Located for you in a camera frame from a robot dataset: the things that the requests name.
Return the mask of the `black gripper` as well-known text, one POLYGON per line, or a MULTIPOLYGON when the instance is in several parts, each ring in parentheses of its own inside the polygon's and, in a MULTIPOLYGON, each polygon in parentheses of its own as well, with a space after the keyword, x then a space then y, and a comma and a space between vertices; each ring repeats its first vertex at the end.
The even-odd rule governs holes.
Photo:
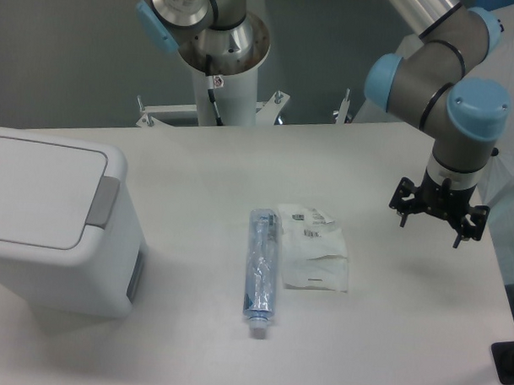
POLYGON ((402 177, 389 203, 401 217, 399 226, 403 228, 411 214, 420 214, 421 206, 428 214, 438 219, 452 221, 457 236, 453 248, 463 241, 480 241, 490 216, 487 205, 470 206, 475 186, 469 189, 453 189, 435 182, 425 171, 420 187, 407 177, 402 177))

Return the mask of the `silver blue robot arm base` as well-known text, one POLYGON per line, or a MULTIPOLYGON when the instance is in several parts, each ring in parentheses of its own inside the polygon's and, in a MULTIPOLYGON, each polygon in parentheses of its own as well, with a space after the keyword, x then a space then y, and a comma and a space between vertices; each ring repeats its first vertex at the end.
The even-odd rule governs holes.
POLYGON ((158 49, 207 76, 247 72, 269 53, 268 28, 246 0, 140 0, 135 11, 158 49))

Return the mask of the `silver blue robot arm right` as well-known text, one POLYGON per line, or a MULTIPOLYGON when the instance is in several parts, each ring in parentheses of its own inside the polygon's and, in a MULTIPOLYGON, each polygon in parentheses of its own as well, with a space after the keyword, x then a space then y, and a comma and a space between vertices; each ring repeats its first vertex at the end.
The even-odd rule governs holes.
POLYGON ((487 205, 470 205, 503 134, 509 92, 469 73, 497 47, 502 25, 460 0, 388 0, 421 41, 410 57, 385 54, 371 67, 365 98, 434 139, 420 185, 404 177, 389 203, 402 220, 445 220, 459 241, 481 239, 487 205))

